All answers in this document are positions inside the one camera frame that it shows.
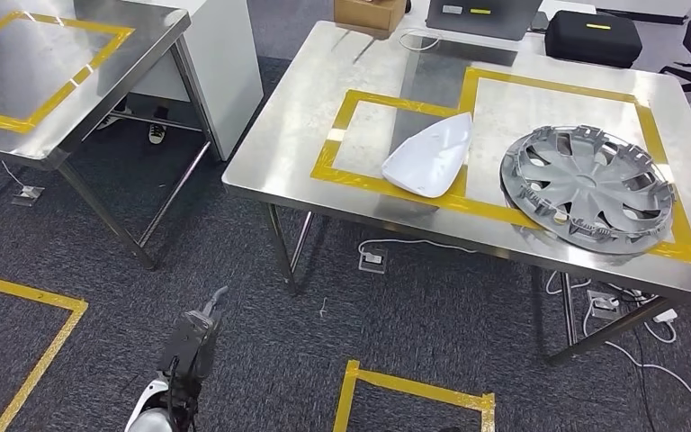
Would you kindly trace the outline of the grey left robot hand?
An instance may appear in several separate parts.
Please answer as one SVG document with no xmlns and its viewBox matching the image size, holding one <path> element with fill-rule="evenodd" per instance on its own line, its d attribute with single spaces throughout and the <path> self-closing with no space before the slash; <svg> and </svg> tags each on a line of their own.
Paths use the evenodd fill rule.
<svg viewBox="0 0 691 432">
<path fill-rule="evenodd" d="M 204 306 L 183 312 L 167 340 L 157 369 L 173 385 L 202 383 L 212 371 L 221 312 L 227 285 L 216 290 Z"/>
</svg>

